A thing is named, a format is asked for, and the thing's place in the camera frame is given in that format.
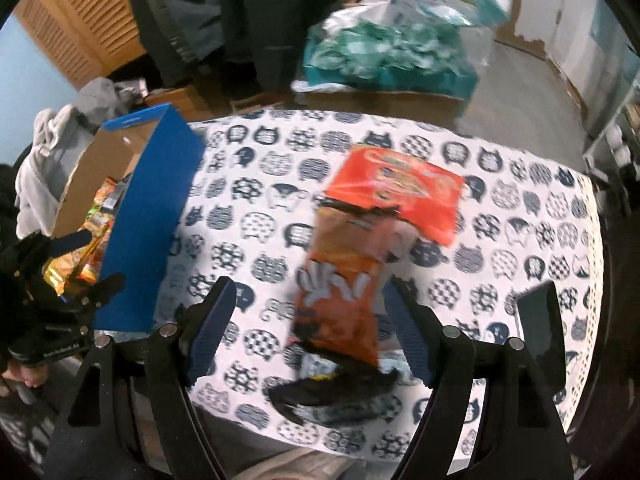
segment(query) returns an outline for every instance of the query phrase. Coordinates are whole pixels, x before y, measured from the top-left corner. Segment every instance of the bolt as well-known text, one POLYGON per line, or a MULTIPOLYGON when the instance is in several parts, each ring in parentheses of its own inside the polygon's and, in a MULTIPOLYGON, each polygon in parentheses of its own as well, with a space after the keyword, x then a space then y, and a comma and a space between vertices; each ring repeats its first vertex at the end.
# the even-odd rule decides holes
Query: bolt
POLYGON ((162 337, 171 337, 178 332, 178 327, 174 323, 166 323, 160 327, 160 335, 162 337))
POLYGON ((460 335, 460 329, 457 326, 447 325, 442 327, 442 333, 450 339, 455 339, 460 335))
POLYGON ((105 346, 107 346, 109 343, 111 342, 111 337, 109 337, 106 334, 102 334, 99 335, 97 338, 95 338, 95 345, 98 348, 104 348, 105 346))
POLYGON ((522 350, 524 348, 524 341, 522 339, 518 339, 517 337, 510 337, 509 346, 514 350, 522 350))

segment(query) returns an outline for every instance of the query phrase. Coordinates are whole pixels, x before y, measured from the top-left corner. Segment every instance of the grey floor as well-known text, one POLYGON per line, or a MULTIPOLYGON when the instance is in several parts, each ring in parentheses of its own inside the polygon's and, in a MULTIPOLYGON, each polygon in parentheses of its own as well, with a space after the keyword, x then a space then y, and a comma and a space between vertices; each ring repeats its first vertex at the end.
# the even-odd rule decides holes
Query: grey floor
POLYGON ((500 43, 458 129, 584 170, 586 133, 564 85, 546 62, 500 43))

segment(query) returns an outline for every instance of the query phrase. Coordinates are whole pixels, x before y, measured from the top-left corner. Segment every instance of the blue wall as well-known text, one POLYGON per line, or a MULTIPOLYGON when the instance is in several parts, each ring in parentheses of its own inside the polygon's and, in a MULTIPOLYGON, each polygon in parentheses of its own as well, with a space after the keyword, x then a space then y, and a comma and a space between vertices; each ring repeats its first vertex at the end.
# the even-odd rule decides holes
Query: blue wall
POLYGON ((33 119, 40 110, 60 110, 76 94, 10 16, 0 30, 0 162, 13 164, 33 140, 33 119))

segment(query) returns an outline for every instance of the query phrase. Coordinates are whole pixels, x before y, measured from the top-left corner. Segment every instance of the wooden shutter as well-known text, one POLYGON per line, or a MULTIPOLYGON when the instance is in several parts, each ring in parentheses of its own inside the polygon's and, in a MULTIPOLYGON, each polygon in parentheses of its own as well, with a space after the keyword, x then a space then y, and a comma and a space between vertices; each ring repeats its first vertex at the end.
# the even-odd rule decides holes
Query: wooden shutter
POLYGON ((128 0, 22 0, 15 13, 76 88, 145 53, 128 0))

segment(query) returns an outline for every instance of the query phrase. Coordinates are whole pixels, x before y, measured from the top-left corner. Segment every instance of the tablecloth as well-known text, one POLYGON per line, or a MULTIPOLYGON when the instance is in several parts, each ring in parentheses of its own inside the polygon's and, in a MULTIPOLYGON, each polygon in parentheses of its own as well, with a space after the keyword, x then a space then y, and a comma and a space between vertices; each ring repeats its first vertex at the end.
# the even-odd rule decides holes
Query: tablecloth
MULTIPOLYGON (((602 240, 585 176, 531 153, 377 116, 260 110, 192 128, 207 147, 175 233, 155 321, 171 320, 178 304, 201 301, 221 275, 238 286, 210 374, 190 393, 194 403, 265 436, 354 458, 399 460, 406 450, 430 396, 411 377, 399 381, 383 417, 348 430, 297 426, 265 394, 296 377, 300 352, 287 345, 296 269, 322 190, 350 146, 364 142, 466 179, 455 242, 442 247, 419 238, 402 276, 443 324, 503 343, 518 334, 514 294, 556 282, 567 383, 554 402, 568 427, 589 370, 602 294, 602 240)), ((477 380, 455 459, 471 454, 483 396, 484 381, 477 380)))

